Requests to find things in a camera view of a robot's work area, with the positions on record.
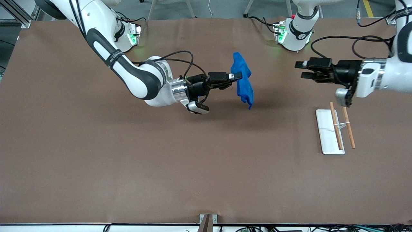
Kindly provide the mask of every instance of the wooden dowel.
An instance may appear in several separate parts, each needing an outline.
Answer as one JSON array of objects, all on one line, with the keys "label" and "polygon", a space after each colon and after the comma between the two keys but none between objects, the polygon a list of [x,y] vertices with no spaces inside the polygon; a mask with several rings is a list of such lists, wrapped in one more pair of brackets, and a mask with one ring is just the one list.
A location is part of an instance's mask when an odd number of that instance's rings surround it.
[{"label": "wooden dowel", "polygon": [[333,102],[329,103],[330,105],[330,112],[332,114],[332,120],[333,120],[333,127],[335,128],[335,135],[336,135],[336,140],[337,140],[337,145],[339,147],[339,150],[343,150],[343,146],[341,143],[341,139],[340,139],[340,134],[339,134],[339,128],[337,125],[337,119],[336,119],[336,115],[335,115],[335,108],[333,107]]},{"label": "wooden dowel", "polygon": [[348,128],[348,134],[349,134],[349,139],[351,141],[351,147],[352,149],[355,149],[355,140],[353,139],[353,134],[352,134],[352,128],[351,124],[349,122],[349,116],[348,116],[348,111],[346,111],[346,107],[343,107],[343,116],[345,117],[345,122],[347,122],[346,127]]}]

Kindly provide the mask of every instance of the robotic arm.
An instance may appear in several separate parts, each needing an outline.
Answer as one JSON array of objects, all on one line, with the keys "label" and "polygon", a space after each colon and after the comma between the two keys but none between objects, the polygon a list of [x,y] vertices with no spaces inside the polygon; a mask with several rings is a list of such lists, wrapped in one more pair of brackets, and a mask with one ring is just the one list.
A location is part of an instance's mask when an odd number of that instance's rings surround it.
[{"label": "robotic arm", "polygon": [[130,93],[150,106],[161,107],[180,102],[190,112],[206,114],[209,109],[198,98],[207,95],[210,89],[230,86],[241,79],[241,74],[224,73],[223,76],[213,72],[209,76],[202,74],[201,78],[173,79],[167,61],[157,56],[135,66],[123,52],[137,45],[140,27],[119,20],[117,13],[105,4],[116,5],[120,0],[35,1],[52,17],[67,18],[79,27],[92,50],[123,81]]},{"label": "robotic arm", "polygon": [[367,97],[376,90],[393,90],[412,93],[412,0],[405,0],[407,9],[396,2],[396,36],[393,42],[393,56],[387,59],[340,60],[336,65],[329,58],[310,58],[296,62],[295,68],[313,71],[303,72],[302,78],[318,83],[343,85],[335,97],[341,106],[349,107],[352,97]]},{"label": "robotic arm", "polygon": [[328,5],[342,0],[293,0],[297,6],[297,13],[294,18],[275,25],[275,32],[280,35],[275,36],[277,43],[282,44],[291,51],[301,50],[312,35],[312,29],[319,18],[318,5]]}]

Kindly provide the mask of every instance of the white tray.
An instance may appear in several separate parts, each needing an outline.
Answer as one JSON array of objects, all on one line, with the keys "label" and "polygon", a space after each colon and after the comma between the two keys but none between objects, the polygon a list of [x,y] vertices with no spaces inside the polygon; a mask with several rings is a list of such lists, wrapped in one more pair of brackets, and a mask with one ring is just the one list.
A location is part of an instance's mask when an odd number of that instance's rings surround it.
[{"label": "white tray", "polygon": [[[321,138],[322,153],[325,155],[343,155],[345,154],[345,148],[339,150],[336,140],[335,129],[333,126],[332,114],[330,109],[318,109],[316,110],[316,119],[318,120],[319,137]],[[342,134],[339,130],[340,141],[343,145]]]}]

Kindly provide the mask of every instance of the blue cloth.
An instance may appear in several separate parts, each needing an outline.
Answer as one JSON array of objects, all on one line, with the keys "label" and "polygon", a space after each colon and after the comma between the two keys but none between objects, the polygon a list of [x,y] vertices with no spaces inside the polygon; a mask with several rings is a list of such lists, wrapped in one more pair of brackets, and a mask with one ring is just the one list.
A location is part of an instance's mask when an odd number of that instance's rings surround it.
[{"label": "blue cloth", "polygon": [[249,77],[252,75],[248,64],[239,52],[233,53],[233,65],[230,68],[231,73],[242,73],[242,79],[237,80],[237,95],[244,103],[249,104],[249,109],[253,105],[253,88],[250,84]]}]

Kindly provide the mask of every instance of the brown tabletop surface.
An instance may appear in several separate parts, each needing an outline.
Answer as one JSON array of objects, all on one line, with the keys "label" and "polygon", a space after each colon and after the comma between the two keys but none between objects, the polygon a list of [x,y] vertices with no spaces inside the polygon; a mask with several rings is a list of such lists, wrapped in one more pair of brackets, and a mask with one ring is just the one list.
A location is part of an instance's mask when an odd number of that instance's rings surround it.
[{"label": "brown tabletop surface", "polygon": [[[354,19],[322,19],[315,30],[312,41],[395,31]],[[352,42],[315,46],[337,62],[358,59]],[[132,60],[190,50],[207,72],[229,72],[239,51],[252,71],[253,108],[236,85],[211,91],[207,115],[150,107],[70,22],[34,21],[1,83],[1,223],[191,223],[200,213],[220,223],[410,223],[412,95],[354,98],[357,148],[343,130],[346,154],[323,155],[315,110],[328,109],[339,86],[300,78],[295,61],[316,57],[309,46],[286,51],[250,19],[150,21],[140,44]],[[381,43],[357,49],[387,56]],[[170,65],[175,77],[187,67]]]}]

